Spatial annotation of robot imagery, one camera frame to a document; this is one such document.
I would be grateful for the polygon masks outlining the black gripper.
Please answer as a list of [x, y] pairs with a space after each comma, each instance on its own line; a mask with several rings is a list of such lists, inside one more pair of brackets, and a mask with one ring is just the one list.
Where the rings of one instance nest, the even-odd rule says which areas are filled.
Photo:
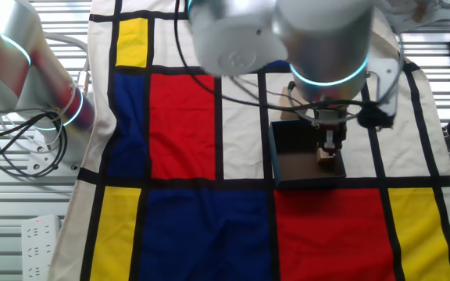
[[342, 149], [342, 143], [345, 140], [346, 113], [334, 109], [318, 109], [314, 111], [314, 126], [325, 126], [327, 130], [324, 134], [323, 149], [327, 153], [334, 153]]

